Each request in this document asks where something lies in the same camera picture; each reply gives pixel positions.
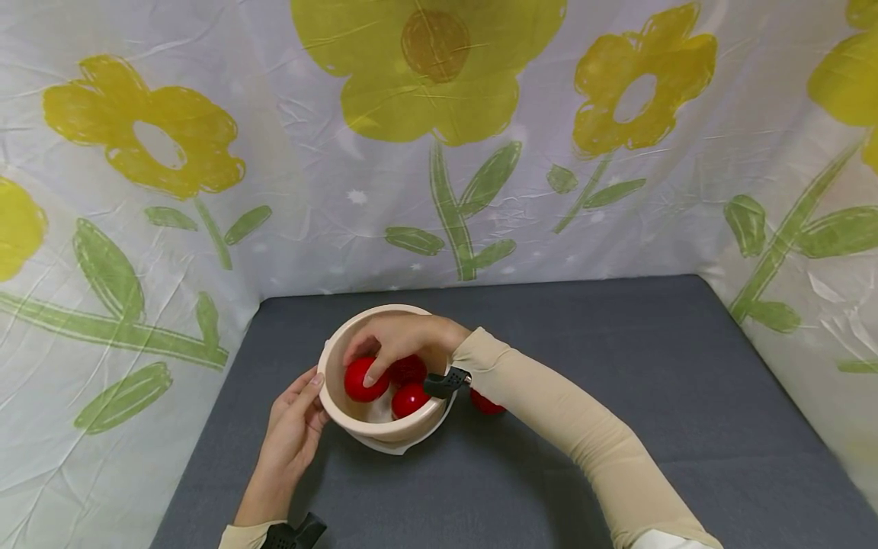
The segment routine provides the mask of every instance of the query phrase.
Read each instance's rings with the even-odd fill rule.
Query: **sleeve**
[[[635,545],[650,530],[722,549],[634,432],[570,380],[482,328],[452,358],[455,366],[472,374],[472,388],[515,414],[582,469],[601,503],[616,549],[664,549],[665,545]]]
[[[285,521],[276,520],[256,526],[232,526],[230,524],[222,533],[219,549],[259,549],[265,543],[269,526],[283,522]]]

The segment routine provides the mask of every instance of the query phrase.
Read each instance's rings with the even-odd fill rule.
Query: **white curtain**
[[[693,271],[878,506],[876,20],[7,0],[0,546],[148,546],[263,299]]]

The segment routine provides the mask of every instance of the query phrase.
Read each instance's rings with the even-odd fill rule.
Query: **red ball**
[[[390,382],[396,386],[423,383],[427,378],[427,365],[417,355],[410,355],[390,365]]]
[[[391,401],[393,417],[401,419],[417,412],[421,406],[427,404],[430,395],[424,393],[424,387],[420,383],[409,383],[399,388]]]
[[[472,401],[473,406],[475,406],[482,414],[494,415],[506,411],[505,408],[489,401],[475,389],[470,389],[470,400]]]
[[[344,392],[352,401],[356,402],[372,402],[385,393],[387,387],[390,386],[390,376],[387,372],[378,378],[375,385],[371,387],[363,386],[363,378],[369,371],[369,366],[375,362],[374,357],[358,358],[350,363],[348,370],[344,373]]]

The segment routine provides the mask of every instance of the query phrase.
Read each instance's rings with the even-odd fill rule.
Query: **gray table surface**
[[[695,276],[283,298],[255,316],[164,517],[156,549],[216,547],[269,405],[354,314],[408,303],[562,372],[641,437],[727,549],[874,547],[878,518]],[[335,426],[293,500],[318,547],[609,548],[588,483],[509,414],[458,399],[403,457]]]

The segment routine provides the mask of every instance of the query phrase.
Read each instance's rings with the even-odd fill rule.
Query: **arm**
[[[370,377],[377,379],[394,360],[429,345],[471,373],[472,388],[515,414],[582,469],[617,549],[721,547],[625,423],[559,373],[483,329],[471,333],[440,317],[378,318],[354,337],[345,362],[377,350],[370,369]]]
[[[269,526],[286,521],[296,485],[311,464],[329,421],[317,398],[322,386],[323,374],[315,366],[271,405],[259,460],[219,549],[259,549]]]
[[[591,395],[483,329],[467,337],[453,358],[472,374],[474,389],[515,414],[582,469],[615,547],[632,547],[647,531],[720,547],[634,432]]]

